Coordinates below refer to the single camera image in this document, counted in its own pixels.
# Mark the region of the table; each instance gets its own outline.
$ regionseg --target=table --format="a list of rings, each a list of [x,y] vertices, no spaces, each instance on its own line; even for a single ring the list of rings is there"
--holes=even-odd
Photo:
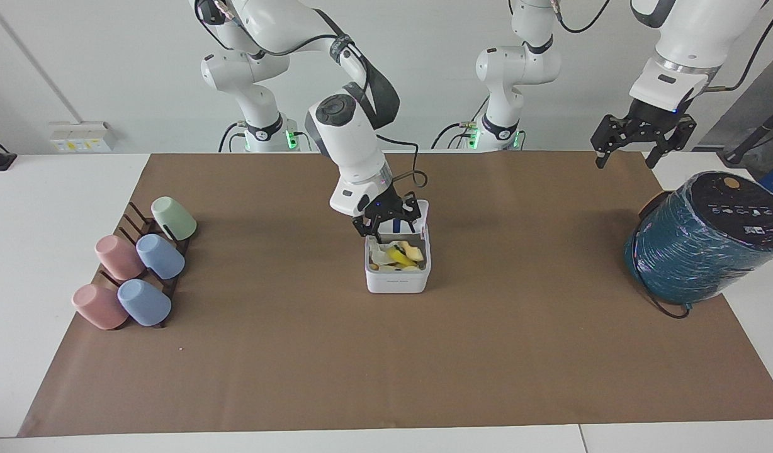
[[[114,227],[145,160],[145,155],[26,155],[0,174],[0,193],[10,193],[0,198],[0,437],[16,433],[72,318],[71,306],[46,302],[67,301],[89,281],[96,267],[92,244]],[[677,154],[663,160],[655,173],[665,189],[674,189],[706,169],[721,169],[715,155]],[[82,211],[87,215],[75,221],[68,216]],[[62,260],[76,265],[55,265]],[[25,275],[31,281],[24,281]],[[730,287],[726,296],[773,377],[773,262]],[[151,451],[159,450],[161,441],[168,447],[181,445],[181,450],[197,450],[197,445],[232,448],[233,442],[261,451],[300,450],[301,445],[321,450],[327,442],[328,448],[423,451],[425,442],[435,449],[447,442],[451,451],[656,451],[665,450],[663,442],[668,441],[674,451],[694,451],[698,442],[706,449],[718,445],[717,451],[740,451],[743,444],[749,451],[773,451],[773,421],[0,439],[0,451],[92,450],[94,445]]]

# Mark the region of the electrical outlet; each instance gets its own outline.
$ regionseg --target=electrical outlet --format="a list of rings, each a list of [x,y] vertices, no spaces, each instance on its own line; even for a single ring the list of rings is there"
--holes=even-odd
[[[106,123],[51,123],[50,143],[58,152],[112,152],[117,139]]]
[[[50,143],[57,152],[75,151],[67,147],[67,137],[70,137],[70,131],[55,131],[50,135]]]

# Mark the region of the wrapped drum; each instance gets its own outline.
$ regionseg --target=wrapped drum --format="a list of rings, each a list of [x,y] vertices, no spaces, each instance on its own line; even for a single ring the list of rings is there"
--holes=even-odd
[[[704,172],[666,197],[625,244],[633,276],[691,307],[773,259],[773,194],[746,178]]]

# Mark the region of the green indicator light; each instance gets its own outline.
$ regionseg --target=green indicator light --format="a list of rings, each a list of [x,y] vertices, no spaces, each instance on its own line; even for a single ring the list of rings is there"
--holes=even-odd
[[[476,132],[473,132],[472,135],[470,135],[470,147],[472,149],[476,149],[479,146],[479,135],[482,133],[476,130]]]
[[[294,134],[291,131],[286,131],[286,140],[288,140],[289,149],[297,147],[297,140],[295,140]]]

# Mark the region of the cup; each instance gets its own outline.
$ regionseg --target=cup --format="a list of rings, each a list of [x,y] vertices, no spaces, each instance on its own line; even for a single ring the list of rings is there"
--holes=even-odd
[[[118,294],[114,289],[95,284],[85,284],[76,290],[72,302],[79,315],[102,330],[115,329],[130,316],[118,301]]]
[[[171,243],[158,235],[140,238],[137,241],[137,255],[162,280],[176,277],[185,268],[185,258]]]
[[[96,255],[104,268],[121,281],[133,279],[145,270],[135,247],[116,235],[101,238],[96,244]]]
[[[196,232],[196,220],[174,198],[161,197],[154,200],[151,204],[151,214],[170,240],[187,240]],[[173,238],[166,227],[171,230]]]
[[[141,326],[156,326],[171,312],[171,299],[143,280],[130,280],[118,289],[118,300],[124,310]]]

